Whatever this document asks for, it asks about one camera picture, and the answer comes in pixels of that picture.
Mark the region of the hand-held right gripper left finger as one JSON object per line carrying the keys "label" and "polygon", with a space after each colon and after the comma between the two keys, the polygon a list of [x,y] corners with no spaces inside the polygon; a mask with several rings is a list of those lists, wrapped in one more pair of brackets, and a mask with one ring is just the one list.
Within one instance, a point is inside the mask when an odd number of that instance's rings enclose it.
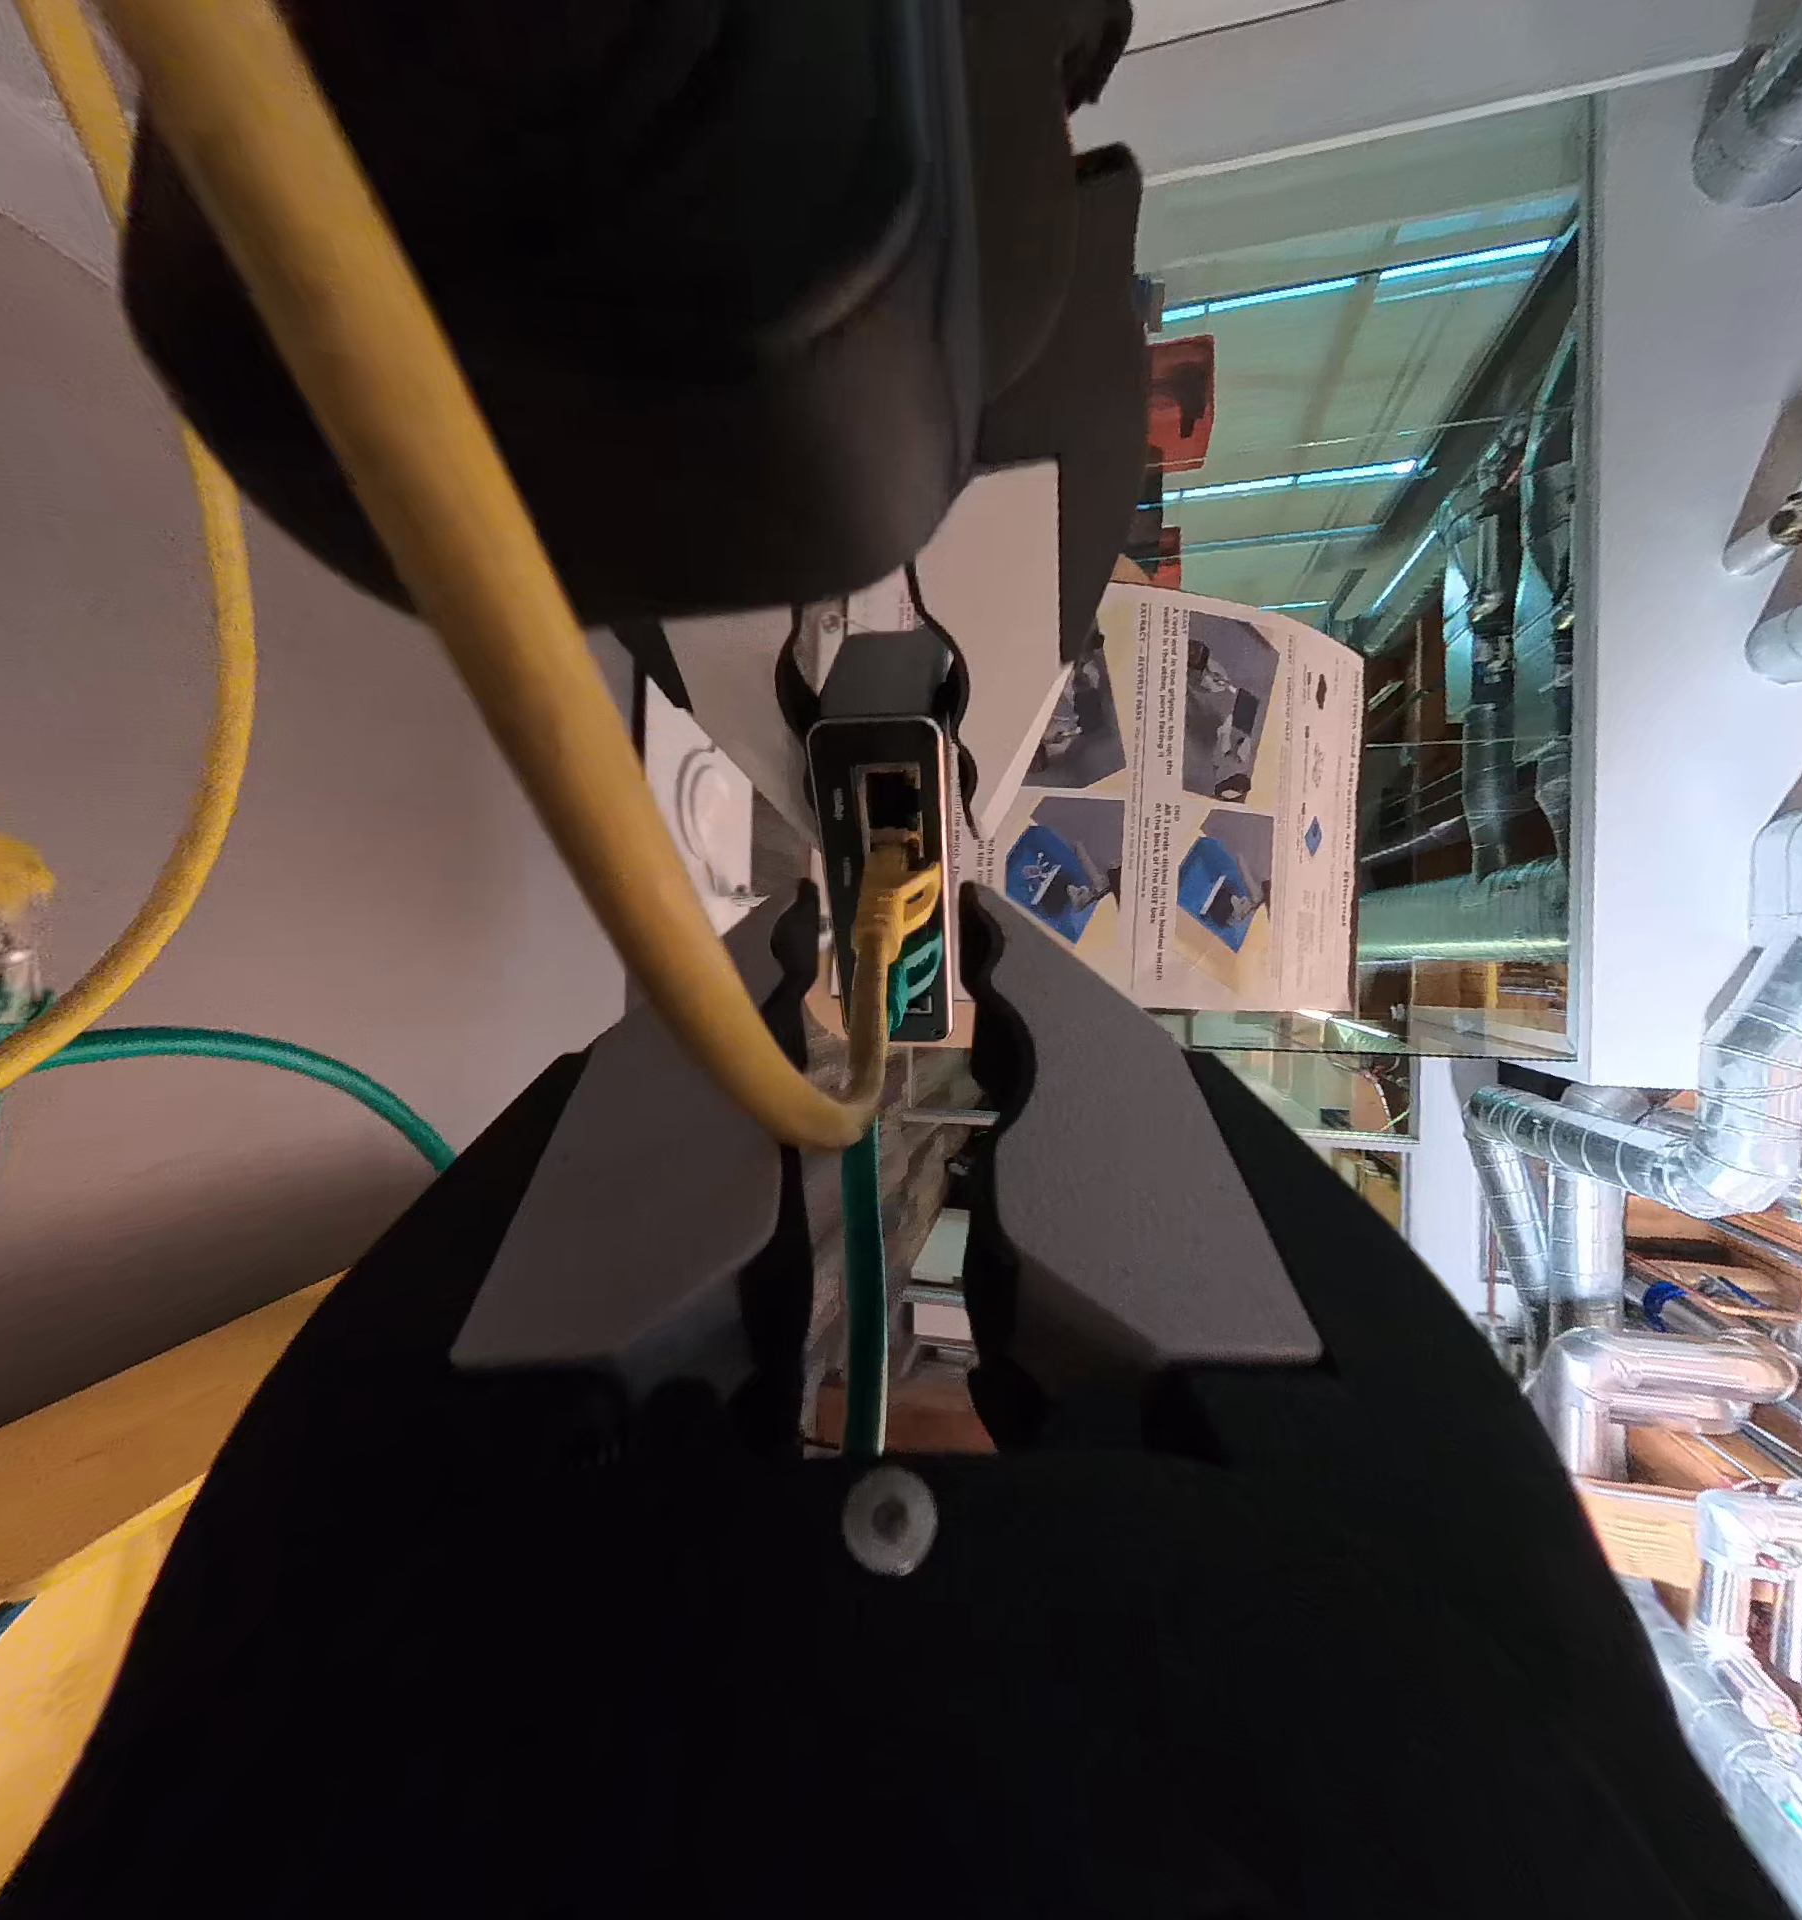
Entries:
{"label": "hand-held right gripper left finger", "polygon": [[794,1454],[812,1306],[803,1153],[631,1002],[583,1059],[452,1364],[577,1374],[625,1415],[708,1394],[745,1446]]}

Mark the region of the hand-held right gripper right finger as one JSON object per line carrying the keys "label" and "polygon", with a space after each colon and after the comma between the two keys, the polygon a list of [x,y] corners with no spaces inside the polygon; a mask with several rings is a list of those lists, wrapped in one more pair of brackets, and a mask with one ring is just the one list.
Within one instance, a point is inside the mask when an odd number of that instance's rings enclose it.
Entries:
{"label": "hand-held right gripper right finger", "polygon": [[962,1264],[992,1446],[1140,1432],[1179,1377],[1314,1369],[1319,1330],[1184,1050],[978,883],[958,962],[995,1111]]}

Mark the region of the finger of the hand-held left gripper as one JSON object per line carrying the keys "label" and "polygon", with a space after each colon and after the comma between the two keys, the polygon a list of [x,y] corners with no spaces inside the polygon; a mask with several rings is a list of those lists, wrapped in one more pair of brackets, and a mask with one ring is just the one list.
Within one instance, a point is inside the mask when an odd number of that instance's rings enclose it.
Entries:
{"label": "finger of the hand-held left gripper", "polygon": [[804,747],[774,680],[797,634],[799,612],[786,606],[639,619],[641,764],[686,862],[708,862],[717,853],[711,829],[686,828],[678,810],[678,769],[698,745],[717,750],[735,776],[785,817],[799,844],[815,844]]}
{"label": "finger of the hand-held left gripper", "polygon": [[976,769],[972,824],[987,841],[1009,815],[1064,680],[1058,463],[974,475],[914,569],[967,665],[958,737]]}

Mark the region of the black ethernet splitter box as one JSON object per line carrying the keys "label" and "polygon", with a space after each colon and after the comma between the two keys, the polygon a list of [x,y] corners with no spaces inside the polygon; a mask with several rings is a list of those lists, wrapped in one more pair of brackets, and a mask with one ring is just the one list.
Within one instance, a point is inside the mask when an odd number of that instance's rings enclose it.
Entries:
{"label": "black ethernet splitter box", "polygon": [[954,665],[939,636],[851,634],[804,740],[842,1007],[857,991],[853,935],[865,886],[910,886],[886,984],[887,1037],[906,1047],[943,1045],[954,1031],[962,780],[952,712]]}

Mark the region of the yellow plastic bin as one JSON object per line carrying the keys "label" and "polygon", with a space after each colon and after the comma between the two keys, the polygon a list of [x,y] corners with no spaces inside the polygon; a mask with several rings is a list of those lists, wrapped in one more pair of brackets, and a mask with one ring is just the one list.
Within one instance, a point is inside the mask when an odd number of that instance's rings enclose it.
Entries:
{"label": "yellow plastic bin", "polygon": [[207,1471],[336,1286],[293,1291],[0,1427],[0,1888],[67,1784]]}

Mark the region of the instruction sheet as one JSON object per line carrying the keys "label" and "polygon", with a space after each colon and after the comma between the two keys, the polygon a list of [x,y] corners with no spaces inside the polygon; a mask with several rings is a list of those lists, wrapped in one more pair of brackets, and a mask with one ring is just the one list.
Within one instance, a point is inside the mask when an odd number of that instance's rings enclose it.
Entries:
{"label": "instruction sheet", "polygon": [[1286,612],[1111,583],[958,876],[1155,1015],[1343,1011],[1359,757],[1352,649]]}

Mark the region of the large grid window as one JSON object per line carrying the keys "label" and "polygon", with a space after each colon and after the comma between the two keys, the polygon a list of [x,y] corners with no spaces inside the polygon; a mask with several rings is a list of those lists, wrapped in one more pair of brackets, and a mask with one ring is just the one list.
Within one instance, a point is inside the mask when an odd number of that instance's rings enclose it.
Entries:
{"label": "large grid window", "polygon": [[1328,624],[1578,209],[1551,164],[1484,193],[1152,185],[1139,267],[1164,413],[1130,564]]}

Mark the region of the silver pipe cluster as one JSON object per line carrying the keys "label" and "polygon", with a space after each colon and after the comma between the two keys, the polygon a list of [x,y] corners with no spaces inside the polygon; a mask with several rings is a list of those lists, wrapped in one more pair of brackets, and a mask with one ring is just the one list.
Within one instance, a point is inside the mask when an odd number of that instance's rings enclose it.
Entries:
{"label": "silver pipe cluster", "polygon": [[1754,841],[1749,935],[1693,1090],[1487,1087],[1464,1135],[1530,1406],[1802,1915],[1802,810]]}

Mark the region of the silver air duct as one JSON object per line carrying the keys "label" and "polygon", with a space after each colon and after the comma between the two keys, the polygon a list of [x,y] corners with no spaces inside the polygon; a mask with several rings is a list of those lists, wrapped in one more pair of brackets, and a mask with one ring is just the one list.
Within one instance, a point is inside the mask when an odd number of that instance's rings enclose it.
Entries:
{"label": "silver air duct", "polygon": [[1354,910],[1359,969],[1412,962],[1563,962],[1570,954],[1570,883],[1560,860],[1473,878],[1368,891]]}

